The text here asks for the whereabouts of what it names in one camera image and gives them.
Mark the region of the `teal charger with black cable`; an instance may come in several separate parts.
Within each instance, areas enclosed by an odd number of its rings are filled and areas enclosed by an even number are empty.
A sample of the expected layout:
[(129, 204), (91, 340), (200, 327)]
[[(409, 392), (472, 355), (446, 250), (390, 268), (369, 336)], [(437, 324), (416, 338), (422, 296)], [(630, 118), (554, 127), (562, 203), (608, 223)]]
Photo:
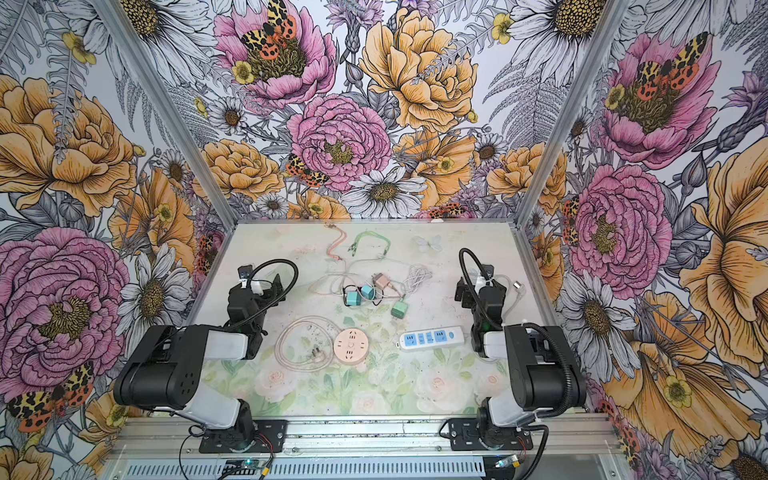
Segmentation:
[(362, 304), (362, 295), (357, 288), (345, 289), (343, 292), (344, 305), (348, 307), (357, 307)]

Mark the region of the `teal charger with white cable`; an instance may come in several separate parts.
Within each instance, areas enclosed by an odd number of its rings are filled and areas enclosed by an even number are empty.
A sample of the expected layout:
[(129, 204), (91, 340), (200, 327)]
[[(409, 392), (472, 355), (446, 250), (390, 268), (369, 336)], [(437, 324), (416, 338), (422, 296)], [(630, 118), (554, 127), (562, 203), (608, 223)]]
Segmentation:
[(360, 288), (360, 293), (365, 299), (370, 301), (375, 300), (377, 295), (376, 288), (371, 285), (363, 285)]

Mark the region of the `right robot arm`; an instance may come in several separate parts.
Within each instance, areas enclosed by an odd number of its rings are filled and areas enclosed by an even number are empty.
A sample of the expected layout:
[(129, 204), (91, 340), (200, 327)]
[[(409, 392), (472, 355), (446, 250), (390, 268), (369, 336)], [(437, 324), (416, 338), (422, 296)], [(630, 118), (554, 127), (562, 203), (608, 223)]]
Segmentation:
[(554, 418), (586, 400), (586, 383), (562, 328), (523, 322), (505, 324), (507, 289), (496, 280), (481, 287), (457, 282), (454, 299), (470, 310), (472, 350), (506, 368), (509, 387), (481, 398), (474, 420), (448, 421), (454, 451), (524, 451), (544, 419)]

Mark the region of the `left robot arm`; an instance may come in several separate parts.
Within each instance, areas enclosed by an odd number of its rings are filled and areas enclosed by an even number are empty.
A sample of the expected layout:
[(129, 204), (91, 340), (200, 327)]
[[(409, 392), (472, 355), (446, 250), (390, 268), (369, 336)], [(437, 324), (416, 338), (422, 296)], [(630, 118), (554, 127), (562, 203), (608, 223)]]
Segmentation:
[(193, 421), (216, 448), (262, 444), (248, 402), (205, 384), (202, 370), (207, 361), (255, 359), (266, 336), (266, 310), (283, 292), (279, 275), (257, 287), (241, 280), (229, 291), (226, 324), (149, 328), (115, 381), (116, 402)]

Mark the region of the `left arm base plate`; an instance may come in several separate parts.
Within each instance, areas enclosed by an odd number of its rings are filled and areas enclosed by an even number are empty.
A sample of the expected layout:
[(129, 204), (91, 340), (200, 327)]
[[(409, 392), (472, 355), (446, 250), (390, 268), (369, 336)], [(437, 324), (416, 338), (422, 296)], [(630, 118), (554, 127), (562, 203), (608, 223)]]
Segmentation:
[(202, 454), (280, 453), (287, 438), (287, 420), (253, 420), (250, 426), (206, 430), (199, 445)]

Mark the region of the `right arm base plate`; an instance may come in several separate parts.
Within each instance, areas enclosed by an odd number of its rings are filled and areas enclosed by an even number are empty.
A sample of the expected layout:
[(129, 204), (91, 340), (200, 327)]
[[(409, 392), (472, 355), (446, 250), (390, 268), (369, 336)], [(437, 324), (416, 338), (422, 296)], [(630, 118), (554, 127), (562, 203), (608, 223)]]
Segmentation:
[(496, 427), (476, 418), (449, 418), (439, 430), (452, 451), (519, 451), (531, 450), (531, 436), (520, 429)]

